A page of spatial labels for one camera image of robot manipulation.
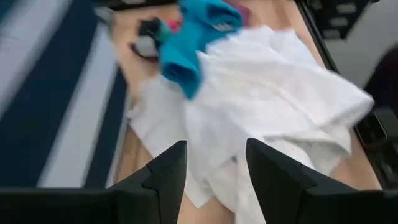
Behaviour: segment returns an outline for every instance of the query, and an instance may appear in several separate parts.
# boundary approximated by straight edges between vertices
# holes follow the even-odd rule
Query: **pile of laundry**
[[[351,154],[349,128],[373,99],[321,68],[292,30],[244,27],[221,0],[185,0],[158,46],[160,74],[141,86],[131,128],[152,156],[188,141],[185,193],[211,197],[236,223],[265,223],[244,155],[256,138],[328,175]]]

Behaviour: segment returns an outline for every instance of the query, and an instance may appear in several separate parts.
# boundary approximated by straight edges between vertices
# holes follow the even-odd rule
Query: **navy blue stripe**
[[[126,81],[122,72],[118,69],[86,178],[85,188],[105,187],[106,185],[124,116],[126,91]]]
[[[96,25],[90,2],[73,1],[11,101],[0,121],[1,187],[37,185],[90,51]]]
[[[19,0],[0,0],[0,24],[4,19],[4,16],[7,15],[9,10],[16,5]]]

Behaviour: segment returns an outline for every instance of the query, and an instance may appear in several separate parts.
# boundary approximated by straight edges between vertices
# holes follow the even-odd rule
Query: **crumpled white sheet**
[[[371,97],[320,68],[292,30],[246,29],[198,53],[204,82],[188,101],[158,76],[130,112],[131,127],[153,156],[188,140],[185,192],[197,206],[212,195],[236,223],[265,223],[244,156],[257,138],[328,175],[351,153],[348,129]]]

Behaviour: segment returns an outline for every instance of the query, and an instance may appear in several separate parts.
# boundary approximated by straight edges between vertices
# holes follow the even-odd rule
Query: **teal fabric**
[[[179,33],[171,35],[160,47],[160,71],[177,82],[191,100],[203,81],[196,51],[204,51],[207,43],[236,32],[243,26],[243,19],[239,11],[222,0],[183,0],[180,10],[183,25]],[[232,29],[222,32],[213,28],[222,23]]]

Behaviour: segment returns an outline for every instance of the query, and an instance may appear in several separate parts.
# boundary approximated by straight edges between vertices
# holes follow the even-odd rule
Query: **wooden table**
[[[293,28],[300,39],[307,45],[316,61],[324,66],[315,47],[301,14],[294,1],[289,0],[237,0],[240,4],[252,10],[251,26],[267,24],[272,29]],[[153,77],[157,73],[157,66],[144,61],[134,55],[127,47],[127,43],[135,41],[137,25],[140,19],[157,16],[161,19],[177,19],[180,17],[176,5],[149,7],[121,11],[116,14],[113,38],[118,51],[122,69],[131,89],[134,102],[139,102],[139,84],[141,81]],[[352,133],[353,155],[340,162],[331,176],[354,188],[380,189],[379,182],[366,158],[357,137]],[[152,157],[142,146],[140,140],[129,129],[124,145],[123,156],[119,165],[118,180],[123,180],[136,170],[143,167]],[[217,199],[213,198],[204,206],[196,209],[186,195],[183,196],[178,223],[206,223],[223,224],[234,223],[233,214]]]

